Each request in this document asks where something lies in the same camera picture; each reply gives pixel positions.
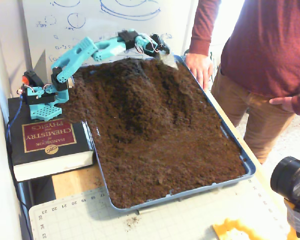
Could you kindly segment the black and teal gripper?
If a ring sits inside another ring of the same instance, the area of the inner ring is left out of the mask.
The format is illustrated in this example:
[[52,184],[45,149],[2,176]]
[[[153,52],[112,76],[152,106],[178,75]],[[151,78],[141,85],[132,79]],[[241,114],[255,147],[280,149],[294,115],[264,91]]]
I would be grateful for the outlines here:
[[170,54],[170,48],[158,34],[139,34],[135,37],[135,43],[141,47],[144,54],[157,57],[163,64],[178,70],[175,58]]

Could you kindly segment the person's right hand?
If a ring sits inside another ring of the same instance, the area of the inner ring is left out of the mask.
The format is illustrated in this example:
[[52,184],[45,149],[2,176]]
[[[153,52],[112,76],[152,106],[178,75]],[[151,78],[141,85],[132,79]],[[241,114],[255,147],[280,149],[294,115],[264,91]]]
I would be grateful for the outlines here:
[[213,74],[211,59],[203,54],[187,53],[185,63],[200,87],[206,92],[209,90],[209,81]]

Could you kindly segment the person's left hand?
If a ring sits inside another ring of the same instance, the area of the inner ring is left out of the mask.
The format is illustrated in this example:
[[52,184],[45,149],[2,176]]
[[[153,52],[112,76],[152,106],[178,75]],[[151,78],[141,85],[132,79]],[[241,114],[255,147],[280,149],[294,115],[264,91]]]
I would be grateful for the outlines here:
[[295,114],[295,111],[293,109],[292,105],[292,97],[276,97],[269,100],[269,103],[271,105],[278,105],[283,110]]

